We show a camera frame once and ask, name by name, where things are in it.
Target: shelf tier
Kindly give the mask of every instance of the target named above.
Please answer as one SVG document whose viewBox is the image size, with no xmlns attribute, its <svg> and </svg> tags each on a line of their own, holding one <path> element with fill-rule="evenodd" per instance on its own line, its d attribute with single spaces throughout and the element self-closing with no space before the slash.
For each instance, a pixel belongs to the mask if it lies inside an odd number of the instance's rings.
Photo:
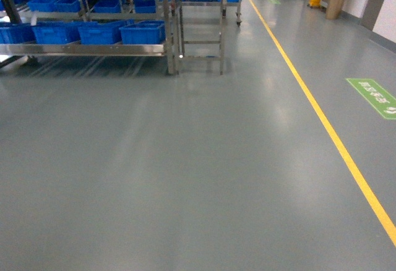
<svg viewBox="0 0 396 271">
<path fill-rule="evenodd" d="M 239 3 L 227 3 L 227 7 L 236 7 Z M 183 2 L 183 6 L 220 6 L 220 2 Z"/>
<path fill-rule="evenodd" d="M 165 44 L 157 45 L 66 45 L 1 44 L 0 54 L 13 56 L 164 56 Z"/>
</svg>

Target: green floor sign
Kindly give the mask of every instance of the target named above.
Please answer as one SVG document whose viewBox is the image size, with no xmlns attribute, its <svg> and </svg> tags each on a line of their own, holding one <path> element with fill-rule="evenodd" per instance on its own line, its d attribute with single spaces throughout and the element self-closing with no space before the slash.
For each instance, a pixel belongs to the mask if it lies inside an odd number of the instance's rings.
<svg viewBox="0 0 396 271">
<path fill-rule="evenodd" d="M 396 98 L 373 79 L 346 79 L 382 117 L 396 119 Z"/>
<path fill-rule="evenodd" d="M 270 0 L 270 2 L 272 4 L 280 5 L 280 1 L 279 0 Z"/>
</svg>

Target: gray epoxy floor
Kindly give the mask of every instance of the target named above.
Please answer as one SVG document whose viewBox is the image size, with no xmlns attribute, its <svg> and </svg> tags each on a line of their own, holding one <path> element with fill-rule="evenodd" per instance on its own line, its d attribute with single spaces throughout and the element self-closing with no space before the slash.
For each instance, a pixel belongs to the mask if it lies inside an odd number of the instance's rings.
<svg viewBox="0 0 396 271">
<path fill-rule="evenodd" d="M 395 121 L 345 81 L 395 95 L 395 55 L 305 0 L 280 1 L 254 0 L 396 221 Z M 232 15 L 224 76 L 192 62 L 165 77 L 157 58 L 2 69 L 1 271 L 396 269 L 248 0 L 240 29 Z"/>
</svg>

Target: metal trolley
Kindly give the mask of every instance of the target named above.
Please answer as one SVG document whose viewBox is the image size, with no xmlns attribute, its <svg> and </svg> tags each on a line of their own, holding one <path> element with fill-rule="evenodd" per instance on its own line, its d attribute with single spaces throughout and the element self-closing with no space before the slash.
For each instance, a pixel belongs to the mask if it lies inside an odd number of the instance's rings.
<svg viewBox="0 0 396 271">
<path fill-rule="evenodd" d="M 183 0 L 172 0 L 172 6 L 174 10 L 172 11 L 172 16 L 174 18 L 174 23 L 176 24 L 175 34 L 174 34 L 174 50 L 176 59 L 178 60 L 177 65 L 179 67 L 180 61 L 188 60 L 214 60 L 220 62 L 220 75 L 223 74 L 224 67 L 224 49 L 225 49 L 225 21 L 223 18 L 223 13 L 227 7 L 227 0 L 220 0 L 220 10 L 219 10 L 219 37 L 217 40 L 196 40 L 189 41 L 184 39 L 184 21 L 183 21 Z M 185 45 L 218 45 L 218 56 L 188 56 L 185 52 Z"/>
</svg>

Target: yellow floor line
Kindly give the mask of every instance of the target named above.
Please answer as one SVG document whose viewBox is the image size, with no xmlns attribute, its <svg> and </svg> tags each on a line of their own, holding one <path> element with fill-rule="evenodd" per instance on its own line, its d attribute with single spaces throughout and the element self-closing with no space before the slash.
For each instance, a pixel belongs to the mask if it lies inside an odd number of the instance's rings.
<svg viewBox="0 0 396 271">
<path fill-rule="evenodd" d="M 272 33 L 270 27 L 268 24 L 265 22 L 264 18 L 261 16 L 259 10 L 257 9 L 256 5 L 253 3 L 252 0 L 249 0 L 250 4 L 252 5 L 253 9 L 259 16 L 262 24 L 264 25 L 265 29 L 267 30 L 268 34 L 271 36 L 273 42 L 277 46 L 280 54 L 283 56 L 285 62 L 290 68 L 290 71 L 293 73 L 295 79 L 297 80 L 299 86 L 303 90 L 304 94 L 306 95 L 307 99 L 311 103 L 312 107 L 314 108 L 316 114 L 318 115 L 319 119 L 321 120 L 323 126 L 325 127 L 326 131 L 329 133 L 330 138 L 333 140 L 336 148 L 338 149 L 338 152 L 340 153 L 341 157 L 343 158 L 344 162 L 346 163 L 348 169 L 351 171 L 352 176 L 354 177 L 356 183 L 360 187 L 362 193 L 364 194 L 365 198 L 369 202 L 372 210 L 374 213 L 377 215 L 378 220 L 381 222 L 381 225 L 384 227 L 386 233 L 389 235 L 390 240 L 392 240 L 394 246 L 396 247 L 396 227 L 386 211 L 384 210 L 383 206 L 381 203 L 378 201 L 376 195 L 370 188 L 369 184 L 361 174 L 359 168 L 357 167 L 356 163 L 353 161 L 351 155 L 349 154 L 347 148 L 344 146 L 342 143 L 341 139 L 335 132 L 333 126 L 327 119 L 326 115 L 320 108 L 319 104 L 315 100 L 314 96 L 312 95 L 311 91 L 308 89 L 306 86 L 305 82 L 301 78 L 301 76 L 298 74 L 295 66 L 293 63 L 290 61 L 290 58 L 287 56 L 285 53 L 285 50 L 283 50 L 282 46 L 280 45 L 279 41 L 275 37 L 275 35 Z"/>
</svg>

